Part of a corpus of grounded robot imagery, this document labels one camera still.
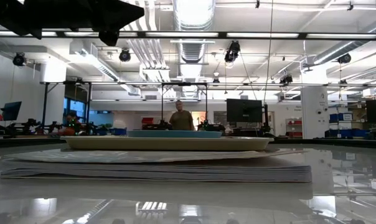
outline metal frame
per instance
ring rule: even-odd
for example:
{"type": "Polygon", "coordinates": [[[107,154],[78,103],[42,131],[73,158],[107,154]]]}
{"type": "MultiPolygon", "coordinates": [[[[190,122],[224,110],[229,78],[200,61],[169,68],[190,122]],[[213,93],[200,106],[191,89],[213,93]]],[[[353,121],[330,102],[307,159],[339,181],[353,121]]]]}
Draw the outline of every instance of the metal frame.
{"type": "Polygon", "coordinates": [[[177,85],[177,86],[191,86],[191,85],[196,85],[196,86],[205,86],[205,95],[206,95],[206,99],[205,99],[205,102],[206,102],[206,113],[205,113],[205,120],[207,120],[207,89],[208,89],[208,83],[187,83],[187,82],[177,82],[177,83],[161,83],[161,86],[162,86],[162,121],[163,121],[163,95],[170,89],[166,90],[166,92],[163,93],[163,89],[164,89],[164,86],[165,85],[177,85]]]}
{"type": "MultiPolygon", "coordinates": [[[[97,32],[72,32],[68,29],[45,29],[43,38],[98,38],[97,32]]],[[[19,36],[10,30],[0,30],[0,37],[35,38],[19,36]]],[[[120,31],[120,39],[233,39],[233,40],[369,40],[376,41],[374,33],[330,33],[330,32],[185,32],[185,31],[120,31]]]]}
{"type": "MultiPolygon", "coordinates": [[[[45,126],[45,114],[46,114],[46,110],[47,110],[47,96],[48,96],[48,93],[53,90],[57,85],[61,84],[61,85],[76,85],[77,83],[79,84],[88,84],[88,96],[87,96],[87,101],[86,101],[86,111],[85,111],[85,118],[86,118],[86,123],[90,123],[90,102],[91,102],[91,97],[92,97],[92,91],[93,91],[93,85],[91,82],[73,82],[73,81],[65,81],[65,82],[40,82],[40,84],[43,84],[45,85],[45,88],[44,88],[44,104],[43,104],[43,117],[42,117],[42,121],[41,121],[41,125],[42,127],[45,126]],[[55,86],[53,86],[50,90],[49,90],[49,85],[50,84],[53,84],[55,86]]],[[[90,126],[87,125],[86,126],[86,129],[87,131],[89,132],[90,131],[90,126]]]]}
{"type": "MultiPolygon", "coordinates": [[[[167,85],[180,85],[182,82],[170,82],[167,85]]],[[[161,86],[165,83],[161,82],[92,82],[92,85],[142,85],[142,86],[161,86]]],[[[191,85],[203,85],[204,83],[189,83],[191,85]]],[[[356,83],[349,83],[349,84],[338,84],[338,83],[206,83],[208,86],[220,86],[220,85],[227,85],[227,86],[268,86],[268,87],[286,87],[286,86],[293,86],[293,87],[309,87],[309,86],[326,86],[326,87],[376,87],[376,84],[356,84],[356,83]]]]}

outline ventilation duct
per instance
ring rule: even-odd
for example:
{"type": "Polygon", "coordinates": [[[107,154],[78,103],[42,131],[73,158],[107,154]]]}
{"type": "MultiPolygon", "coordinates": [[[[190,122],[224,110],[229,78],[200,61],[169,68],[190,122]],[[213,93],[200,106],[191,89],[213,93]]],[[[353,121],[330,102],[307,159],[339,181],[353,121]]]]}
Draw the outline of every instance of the ventilation duct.
{"type": "MultiPolygon", "coordinates": [[[[366,29],[362,30],[361,32],[366,33],[375,33],[376,34],[376,22],[374,22],[372,25],[369,25],[366,29]]],[[[356,40],[356,41],[342,41],[335,46],[327,49],[326,51],[314,56],[308,58],[308,64],[309,65],[322,65],[326,62],[330,62],[334,59],[337,59],[350,51],[357,49],[367,43],[369,43],[369,40],[356,40]]],[[[297,63],[291,63],[289,64],[285,70],[287,72],[290,72],[298,67],[297,63]]]]}
{"type": "MultiPolygon", "coordinates": [[[[173,0],[174,25],[177,31],[209,31],[212,29],[215,0],[173,0]]],[[[203,62],[206,44],[179,44],[182,63],[203,62]]],[[[184,78],[199,77],[201,65],[180,65],[184,78]]]]}
{"type": "MultiPolygon", "coordinates": [[[[130,81],[127,75],[119,74],[114,71],[106,62],[98,58],[98,49],[94,44],[90,45],[90,51],[85,50],[83,41],[73,40],[69,46],[70,54],[81,55],[84,62],[93,65],[102,74],[112,79],[114,82],[130,81]]],[[[131,85],[120,85],[131,96],[141,96],[141,90],[131,85]]]]}

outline security camera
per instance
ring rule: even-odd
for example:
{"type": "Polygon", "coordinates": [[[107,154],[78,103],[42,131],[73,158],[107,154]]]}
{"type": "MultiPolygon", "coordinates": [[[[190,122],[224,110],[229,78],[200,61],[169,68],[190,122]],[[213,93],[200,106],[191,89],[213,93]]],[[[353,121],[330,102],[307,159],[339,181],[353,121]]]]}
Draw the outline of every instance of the security camera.
{"type": "Polygon", "coordinates": [[[23,67],[26,65],[27,60],[25,58],[25,53],[17,53],[12,60],[13,64],[18,67],[23,67]]]}
{"type": "Polygon", "coordinates": [[[337,59],[339,63],[350,63],[351,62],[351,55],[345,54],[337,59]]]}
{"type": "Polygon", "coordinates": [[[122,62],[128,62],[128,61],[130,61],[131,56],[130,56],[130,53],[129,53],[129,49],[122,49],[121,53],[119,55],[119,59],[122,62]]]}
{"type": "Polygon", "coordinates": [[[224,57],[225,62],[227,63],[234,62],[235,59],[237,59],[237,57],[239,56],[238,54],[239,52],[240,52],[239,42],[237,40],[233,40],[231,42],[229,49],[227,50],[227,53],[225,54],[225,57],[224,57]]]}

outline wire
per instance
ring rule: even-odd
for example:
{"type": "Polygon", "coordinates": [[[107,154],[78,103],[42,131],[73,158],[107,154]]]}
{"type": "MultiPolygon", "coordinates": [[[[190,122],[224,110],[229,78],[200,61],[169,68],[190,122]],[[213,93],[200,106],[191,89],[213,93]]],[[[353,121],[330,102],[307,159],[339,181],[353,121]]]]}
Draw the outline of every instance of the wire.
{"type": "MultiPolygon", "coordinates": [[[[242,63],[243,63],[243,67],[245,68],[246,76],[248,77],[248,80],[251,84],[251,80],[250,80],[250,77],[249,77],[249,74],[248,74],[248,70],[246,69],[245,61],[243,60],[242,51],[240,51],[240,57],[242,58],[242,63]]],[[[253,91],[253,95],[255,96],[255,99],[257,100],[257,96],[256,96],[256,93],[255,93],[255,90],[253,89],[253,86],[250,85],[250,87],[251,87],[251,90],[253,91]]]]}
{"type": "Polygon", "coordinates": [[[270,76],[270,55],[271,55],[271,34],[273,32],[273,16],[274,16],[274,0],[271,2],[271,24],[270,24],[270,46],[268,47],[268,64],[267,64],[267,79],[265,82],[265,90],[264,90],[264,103],[265,103],[265,96],[267,94],[267,84],[268,84],[268,77],[270,76]]]}

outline ceiling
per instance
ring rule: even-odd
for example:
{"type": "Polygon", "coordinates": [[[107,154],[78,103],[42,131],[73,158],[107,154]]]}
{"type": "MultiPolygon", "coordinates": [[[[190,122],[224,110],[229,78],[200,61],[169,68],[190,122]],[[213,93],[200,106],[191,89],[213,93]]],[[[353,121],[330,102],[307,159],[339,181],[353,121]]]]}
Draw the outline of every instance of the ceiling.
{"type": "MultiPolygon", "coordinates": [[[[354,0],[354,10],[312,11],[306,9],[325,8],[328,0],[275,0],[271,10],[271,1],[260,1],[260,8],[255,9],[255,1],[245,0],[217,0],[214,15],[215,31],[237,32],[363,32],[364,28],[376,21],[376,10],[360,10],[360,8],[375,8],[376,0],[354,0]]],[[[348,8],[350,1],[333,0],[328,9],[348,8]]],[[[174,30],[172,1],[158,0],[155,2],[156,26],[159,30],[174,30]]],[[[40,45],[54,51],[69,61],[68,75],[83,77],[86,80],[109,81],[95,67],[79,63],[76,55],[70,55],[69,47],[72,39],[48,38],[37,40],[33,38],[0,38],[0,45],[40,45]]],[[[99,49],[98,56],[117,72],[139,72],[140,62],[132,52],[129,62],[118,59],[121,48],[129,47],[126,39],[120,39],[117,47],[107,47],[99,39],[84,39],[85,43],[93,43],[99,49]]],[[[179,57],[177,45],[171,44],[169,39],[161,39],[161,48],[167,65],[170,67],[170,77],[179,74],[179,57]]],[[[212,81],[213,73],[219,72],[220,81],[247,82],[248,77],[264,83],[267,77],[277,74],[293,60],[304,55],[317,55],[338,44],[338,41],[307,40],[239,40],[241,54],[231,69],[226,69],[223,62],[225,49],[230,40],[215,40],[214,44],[207,44],[204,65],[200,73],[201,79],[212,81]]],[[[376,66],[376,54],[365,60],[362,58],[376,52],[376,42],[360,47],[350,54],[352,62],[343,65],[339,71],[338,63],[327,64],[327,74],[330,82],[338,82],[341,78],[362,72],[376,66]]],[[[291,71],[293,78],[299,80],[299,69],[291,71]]],[[[376,73],[369,77],[362,77],[357,82],[369,82],[376,79],[376,73]]]]}

